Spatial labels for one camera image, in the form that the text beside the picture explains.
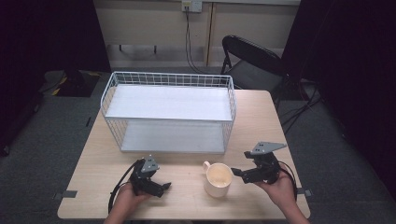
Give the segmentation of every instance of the white wire basket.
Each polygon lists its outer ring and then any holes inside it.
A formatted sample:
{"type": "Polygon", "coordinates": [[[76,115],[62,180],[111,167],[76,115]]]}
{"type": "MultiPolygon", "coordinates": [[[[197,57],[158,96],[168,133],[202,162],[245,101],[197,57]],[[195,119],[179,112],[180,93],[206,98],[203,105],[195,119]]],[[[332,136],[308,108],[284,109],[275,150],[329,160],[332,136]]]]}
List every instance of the white wire basket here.
{"type": "Polygon", "coordinates": [[[235,119],[233,79],[114,72],[101,110],[121,151],[220,154],[235,119]]]}

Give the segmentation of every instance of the ceramic mug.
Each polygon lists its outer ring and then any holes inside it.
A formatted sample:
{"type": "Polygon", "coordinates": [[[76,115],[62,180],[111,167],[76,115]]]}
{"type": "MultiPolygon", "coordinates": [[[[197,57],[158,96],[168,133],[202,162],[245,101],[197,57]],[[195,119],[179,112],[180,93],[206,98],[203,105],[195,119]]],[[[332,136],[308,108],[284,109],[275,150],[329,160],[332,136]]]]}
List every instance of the ceramic mug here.
{"type": "Polygon", "coordinates": [[[203,166],[206,173],[204,183],[206,192],[215,198],[225,196],[233,179],[230,167],[223,163],[210,164],[208,161],[204,161],[203,166]]]}

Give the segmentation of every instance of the wall outlet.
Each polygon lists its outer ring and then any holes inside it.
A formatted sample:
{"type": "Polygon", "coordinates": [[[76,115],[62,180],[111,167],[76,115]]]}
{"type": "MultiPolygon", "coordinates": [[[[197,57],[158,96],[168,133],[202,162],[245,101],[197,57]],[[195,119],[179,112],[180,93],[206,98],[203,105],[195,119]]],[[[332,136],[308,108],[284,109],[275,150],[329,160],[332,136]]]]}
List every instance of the wall outlet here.
{"type": "Polygon", "coordinates": [[[202,12],[202,1],[181,1],[181,11],[202,12]]]}

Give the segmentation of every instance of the human hand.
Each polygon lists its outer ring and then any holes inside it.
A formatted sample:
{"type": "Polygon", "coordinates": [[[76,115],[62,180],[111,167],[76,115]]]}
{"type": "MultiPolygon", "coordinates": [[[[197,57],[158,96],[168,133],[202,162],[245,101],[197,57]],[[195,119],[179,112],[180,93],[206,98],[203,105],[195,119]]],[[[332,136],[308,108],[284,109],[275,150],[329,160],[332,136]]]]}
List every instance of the human hand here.
{"type": "MultiPolygon", "coordinates": [[[[280,167],[284,170],[287,170],[284,164],[280,164],[280,167]]],[[[256,182],[254,184],[265,190],[273,203],[278,207],[295,203],[292,182],[289,176],[283,171],[279,172],[279,178],[274,184],[270,185],[265,182],[256,182]]]]}
{"type": "Polygon", "coordinates": [[[119,189],[113,208],[105,220],[108,223],[122,223],[129,215],[131,215],[137,206],[143,201],[149,199],[151,195],[140,191],[138,195],[134,195],[134,187],[131,183],[126,183],[119,189]]]}
{"type": "MultiPolygon", "coordinates": [[[[284,164],[280,164],[280,167],[283,170],[287,170],[284,164]]],[[[254,184],[267,192],[271,201],[279,207],[290,224],[309,223],[295,201],[293,184],[286,173],[280,171],[278,180],[272,185],[265,182],[256,182],[254,184]]]]}

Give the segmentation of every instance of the cable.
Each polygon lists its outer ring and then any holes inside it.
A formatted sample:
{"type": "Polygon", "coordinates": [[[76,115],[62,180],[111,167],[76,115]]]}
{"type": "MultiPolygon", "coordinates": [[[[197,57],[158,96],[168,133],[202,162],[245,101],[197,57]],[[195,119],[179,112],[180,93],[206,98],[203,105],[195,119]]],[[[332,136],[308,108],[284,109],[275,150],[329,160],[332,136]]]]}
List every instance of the cable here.
{"type": "Polygon", "coordinates": [[[110,213],[111,209],[113,208],[114,198],[116,197],[116,194],[119,191],[120,187],[125,185],[126,183],[128,183],[128,182],[122,183],[122,180],[125,178],[125,176],[128,175],[128,173],[132,170],[132,168],[134,168],[136,163],[137,163],[137,161],[134,162],[134,164],[132,164],[131,167],[128,168],[128,170],[125,172],[125,174],[120,179],[119,183],[116,185],[116,187],[114,187],[113,191],[110,193],[110,199],[108,200],[108,213],[110,213]]]}
{"type": "Polygon", "coordinates": [[[201,71],[198,69],[191,56],[191,37],[190,37],[190,17],[189,17],[189,11],[190,9],[188,7],[184,7],[185,12],[186,12],[186,19],[187,19],[187,31],[186,31],[186,55],[187,55],[187,63],[189,64],[190,68],[197,74],[206,74],[206,72],[201,71]]]}
{"type": "MultiPolygon", "coordinates": [[[[321,98],[319,97],[315,102],[312,102],[317,91],[318,91],[318,86],[315,87],[314,92],[312,93],[312,96],[309,98],[308,102],[305,105],[303,105],[302,107],[300,107],[298,109],[291,110],[291,111],[295,111],[294,114],[281,124],[281,126],[284,126],[287,123],[289,123],[292,119],[294,119],[294,121],[291,123],[289,128],[284,132],[285,134],[287,134],[289,132],[290,128],[297,121],[297,119],[305,112],[305,110],[312,109],[312,106],[316,105],[317,103],[319,103],[321,101],[321,98]]],[[[289,114],[291,111],[286,112],[285,114],[281,115],[280,117],[289,114]]]]}
{"type": "Polygon", "coordinates": [[[285,162],[280,161],[280,163],[284,164],[290,170],[290,172],[289,172],[283,168],[280,168],[280,170],[283,171],[290,178],[291,184],[293,186],[294,199],[297,201],[297,191],[298,190],[297,190],[297,183],[296,183],[296,177],[294,176],[294,172],[290,169],[290,167],[285,162]]]}

